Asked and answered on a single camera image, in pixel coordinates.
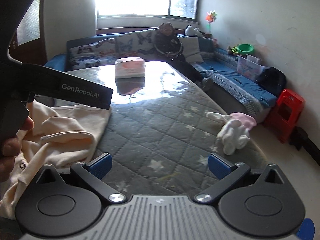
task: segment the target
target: stool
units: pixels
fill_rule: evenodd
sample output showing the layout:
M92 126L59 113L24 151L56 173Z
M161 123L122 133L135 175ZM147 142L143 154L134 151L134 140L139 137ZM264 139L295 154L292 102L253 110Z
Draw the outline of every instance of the stool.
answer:
M296 126L304 105L305 100L301 96L290 89L284 89L264 125L277 129L280 132L278 140L284 143Z

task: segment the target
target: floor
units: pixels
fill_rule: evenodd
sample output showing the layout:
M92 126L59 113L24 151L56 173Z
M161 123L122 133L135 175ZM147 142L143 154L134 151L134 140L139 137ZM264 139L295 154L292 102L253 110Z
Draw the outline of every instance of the floor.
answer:
M298 192L306 207L306 217L316 226L314 240L320 240L320 166L304 149L297 151L288 143L281 144L262 125L254 127L250 134L268 160L279 165Z

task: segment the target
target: gray quilted mattress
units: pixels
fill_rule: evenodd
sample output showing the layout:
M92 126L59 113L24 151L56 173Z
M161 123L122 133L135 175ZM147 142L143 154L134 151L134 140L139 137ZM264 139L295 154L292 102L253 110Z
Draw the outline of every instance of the gray quilted mattress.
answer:
M214 184L217 179L207 161L221 125L205 115L224 111L167 63L146 62L145 79L116 83L114 71L114 65L109 65L70 72L114 89L112 115L95 153L112 155L112 170L103 181L127 197L187 194L193 198ZM267 164L253 142L223 156L252 168Z

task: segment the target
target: white wall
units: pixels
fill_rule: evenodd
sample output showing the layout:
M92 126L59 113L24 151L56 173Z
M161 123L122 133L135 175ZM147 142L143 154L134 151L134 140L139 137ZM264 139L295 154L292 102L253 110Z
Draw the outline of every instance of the white wall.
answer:
M298 125L320 147L320 0L200 0L201 26L216 10L218 43L250 43L268 66L284 72L306 107Z
M44 0L44 39L48 60L66 52L66 42L96 34L94 0Z
M194 28L199 27L196 22L185 21L180 19L169 19L165 17L153 16L115 16L98 18L97 28L112 28L112 27L158 27L163 22L172 23L174 28L185 29L188 25Z

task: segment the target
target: backpack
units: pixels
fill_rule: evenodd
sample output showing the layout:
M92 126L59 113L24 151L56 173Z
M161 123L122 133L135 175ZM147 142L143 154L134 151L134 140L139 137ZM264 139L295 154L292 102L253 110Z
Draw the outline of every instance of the backpack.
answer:
M287 85L287 78L280 70L270 67L263 70L257 77L256 83L269 93L279 97Z

